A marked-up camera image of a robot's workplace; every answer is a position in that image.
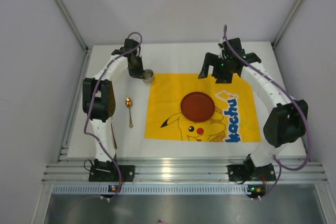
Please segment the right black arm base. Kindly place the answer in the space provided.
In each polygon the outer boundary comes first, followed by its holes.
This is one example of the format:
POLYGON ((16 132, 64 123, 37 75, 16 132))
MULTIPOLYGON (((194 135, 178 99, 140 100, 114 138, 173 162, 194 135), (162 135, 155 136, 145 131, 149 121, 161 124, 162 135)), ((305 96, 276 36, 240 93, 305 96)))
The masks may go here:
POLYGON ((227 169, 229 181, 237 184, 253 181, 262 182, 263 179, 267 182, 276 180, 276 174, 272 164, 263 167, 248 167, 243 164, 228 165, 227 169))

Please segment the right aluminium frame post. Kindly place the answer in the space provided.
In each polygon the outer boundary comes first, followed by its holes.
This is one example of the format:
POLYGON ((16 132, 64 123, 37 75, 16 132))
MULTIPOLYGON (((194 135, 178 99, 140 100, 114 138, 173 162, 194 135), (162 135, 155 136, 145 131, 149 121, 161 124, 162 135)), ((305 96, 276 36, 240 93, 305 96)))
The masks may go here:
POLYGON ((283 36, 285 35, 286 31, 288 30, 289 26, 293 22, 295 16, 299 13, 301 6, 303 5, 305 0, 294 0, 291 8, 287 12, 287 15, 280 26, 278 32, 276 33, 276 36, 274 40, 272 41, 271 45, 273 50, 277 48, 279 43, 281 42, 283 36))

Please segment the aluminium frame post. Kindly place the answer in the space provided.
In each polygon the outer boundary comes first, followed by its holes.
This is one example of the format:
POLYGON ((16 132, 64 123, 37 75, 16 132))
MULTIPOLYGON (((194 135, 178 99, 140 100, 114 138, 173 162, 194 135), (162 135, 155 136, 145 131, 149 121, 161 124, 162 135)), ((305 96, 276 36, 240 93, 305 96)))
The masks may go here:
POLYGON ((281 42, 283 36, 285 35, 286 31, 288 30, 289 26, 293 22, 295 16, 299 13, 301 6, 303 5, 305 0, 294 0, 291 8, 287 12, 287 15, 280 26, 278 32, 276 33, 276 36, 274 40, 272 41, 271 45, 273 50, 277 48, 279 43, 281 42))
POLYGON ((67 25, 69 26, 71 32, 73 33, 73 35, 75 36, 78 44, 80 45, 81 49, 84 52, 88 51, 88 46, 86 45, 83 37, 81 36, 74 20, 72 19, 70 13, 68 12, 68 9, 66 7, 66 5, 64 4, 63 0, 54 0, 57 8, 59 9, 59 11, 61 12, 63 18, 65 19, 67 25))

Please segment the left aluminium frame post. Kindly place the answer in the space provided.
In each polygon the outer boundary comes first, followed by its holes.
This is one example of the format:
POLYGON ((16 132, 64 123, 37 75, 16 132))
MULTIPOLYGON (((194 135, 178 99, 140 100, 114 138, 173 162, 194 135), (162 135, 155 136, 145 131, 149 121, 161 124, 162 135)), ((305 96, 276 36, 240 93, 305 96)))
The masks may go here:
POLYGON ((67 25, 69 26, 71 32, 73 33, 73 35, 75 36, 78 44, 80 45, 81 49, 84 52, 88 51, 88 46, 86 45, 83 37, 81 36, 74 20, 72 19, 70 13, 68 12, 68 9, 66 7, 66 5, 64 4, 63 0, 54 0, 57 8, 59 9, 59 11, 61 12, 63 18, 65 19, 67 25))

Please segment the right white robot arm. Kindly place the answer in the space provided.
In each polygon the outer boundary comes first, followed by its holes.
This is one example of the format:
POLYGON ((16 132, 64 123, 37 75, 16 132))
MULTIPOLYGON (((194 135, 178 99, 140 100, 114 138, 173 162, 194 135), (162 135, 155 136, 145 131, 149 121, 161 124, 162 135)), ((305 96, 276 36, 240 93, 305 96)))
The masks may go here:
POLYGON ((295 100, 267 72, 261 59, 245 53, 239 38, 221 39, 220 54, 207 53, 198 77, 207 78, 209 67, 217 83, 231 83, 237 74, 246 81, 262 100, 269 113, 263 127, 264 140, 246 158, 253 168, 269 165, 285 145, 295 142, 306 133, 308 105, 295 100))

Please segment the aluminium mounting rail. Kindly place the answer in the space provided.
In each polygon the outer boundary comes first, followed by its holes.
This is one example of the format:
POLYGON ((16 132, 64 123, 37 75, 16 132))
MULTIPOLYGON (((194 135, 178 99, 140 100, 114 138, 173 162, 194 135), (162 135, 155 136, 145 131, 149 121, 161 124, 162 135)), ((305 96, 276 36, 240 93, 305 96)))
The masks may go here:
MULTIPOLYGON (((84 168, 82 158, 67 156, 64 147, 60 159, 46 166, 42 181, 44 183, 84 183, 89 172, 84 168)), ((136 183, 228 183, 228 165, 241 164, 242 157, 211 158, 121 158, 121 165, 135 167, 136 183)), ((309 162, 303 169, 293 172, 283 169, 282 184, 314 184, 328 181, 323 166, 319 162, 309 162)))

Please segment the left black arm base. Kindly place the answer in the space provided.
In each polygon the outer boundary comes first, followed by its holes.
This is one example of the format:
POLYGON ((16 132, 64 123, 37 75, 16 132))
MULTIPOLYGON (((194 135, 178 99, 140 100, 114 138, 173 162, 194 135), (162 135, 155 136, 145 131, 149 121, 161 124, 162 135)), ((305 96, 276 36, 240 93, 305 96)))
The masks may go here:
MULTIPOLYGON (((135 177, 134 165, 120 165, 119 169, 121 172, 122 182, 133 182, 135 177)), ((96 167, 91 167, 88 181, 117 183, 119 181, 119 173, 114 166, 112 167, 112 170, 105 170, 96 167)))

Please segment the red plastic plate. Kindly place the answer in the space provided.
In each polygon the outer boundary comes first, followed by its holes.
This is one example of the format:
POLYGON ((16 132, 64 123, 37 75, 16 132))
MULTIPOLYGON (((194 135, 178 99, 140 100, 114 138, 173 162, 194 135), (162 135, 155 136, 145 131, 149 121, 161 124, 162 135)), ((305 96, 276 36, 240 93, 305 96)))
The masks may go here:
POLYGON ((213 116, 215 103, 206 93, 191 92, 182 99, 180 108, 188 120, 198 123, 207 121, 213 116))

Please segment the copper fork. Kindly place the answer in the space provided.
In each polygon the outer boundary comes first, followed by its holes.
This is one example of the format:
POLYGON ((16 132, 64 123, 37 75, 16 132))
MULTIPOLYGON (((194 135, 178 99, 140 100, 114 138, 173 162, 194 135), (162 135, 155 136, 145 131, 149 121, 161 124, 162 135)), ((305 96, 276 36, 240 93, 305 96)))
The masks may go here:
POLYGON ((112 122, 111 122, 111 132, 112 132, 112 139, 113 139, 113 147, 116 150, 118 147, 117 147, 117 143, 116 143, 116 140, 115 140, 116 138, 115 138, 115 135, 114 135, 112 122))

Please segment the gold spoon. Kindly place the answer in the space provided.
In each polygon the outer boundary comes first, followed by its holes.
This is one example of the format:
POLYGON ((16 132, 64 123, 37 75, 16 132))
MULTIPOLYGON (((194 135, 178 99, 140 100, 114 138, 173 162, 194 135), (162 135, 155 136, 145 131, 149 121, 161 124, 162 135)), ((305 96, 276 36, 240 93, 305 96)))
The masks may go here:
POLYGON ((132 115, 131 115, 131 108, 133 106, 133 102, 131 100, 130 97, 127 97, 125 99, 125 106, 128 108, 129 110, 129 128, 133 128, 133 121, 132 121, 132 115))

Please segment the yellow Pikachu cloth mat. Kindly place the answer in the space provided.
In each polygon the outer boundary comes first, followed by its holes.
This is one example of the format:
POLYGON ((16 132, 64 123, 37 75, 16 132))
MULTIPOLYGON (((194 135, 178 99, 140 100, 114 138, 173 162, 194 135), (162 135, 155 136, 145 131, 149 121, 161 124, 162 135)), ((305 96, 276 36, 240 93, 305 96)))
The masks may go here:
POLYGON ((260 142, 253 90, 238 75, 231 84, 196 73, 160 73, 150 88, 145 138, 190 142, 260 142), (213 116, 192 122, 181 112, 182 99, 191 92, 208 94, 215 103, 213 116))

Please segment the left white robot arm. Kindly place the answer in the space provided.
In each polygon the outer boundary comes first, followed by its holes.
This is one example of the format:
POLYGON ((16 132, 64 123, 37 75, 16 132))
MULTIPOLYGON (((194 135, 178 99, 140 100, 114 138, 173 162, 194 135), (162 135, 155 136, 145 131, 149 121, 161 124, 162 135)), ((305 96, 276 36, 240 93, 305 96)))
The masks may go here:
POLYGON ((127 71, 131 78, 144 75, 141 43, 126 38, 124 45, 111 53, 109 61, 93 77, 82 82, 82 110, 86 114, 84 133, 96 140, 96 157, 100 162, 115 158, 116 147, 112 142, 112 117, 116 109, 113 81, 127 71))

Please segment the small metal cup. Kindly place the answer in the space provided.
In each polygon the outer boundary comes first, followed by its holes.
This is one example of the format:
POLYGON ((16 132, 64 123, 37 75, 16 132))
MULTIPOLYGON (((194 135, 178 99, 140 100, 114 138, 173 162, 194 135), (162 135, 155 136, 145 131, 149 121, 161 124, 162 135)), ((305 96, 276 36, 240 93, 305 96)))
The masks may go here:
POLYGON ((154 72, 151 69, 145 69, 142 75, 142 81, 146 84, 152 83, 154 80, 154 72))

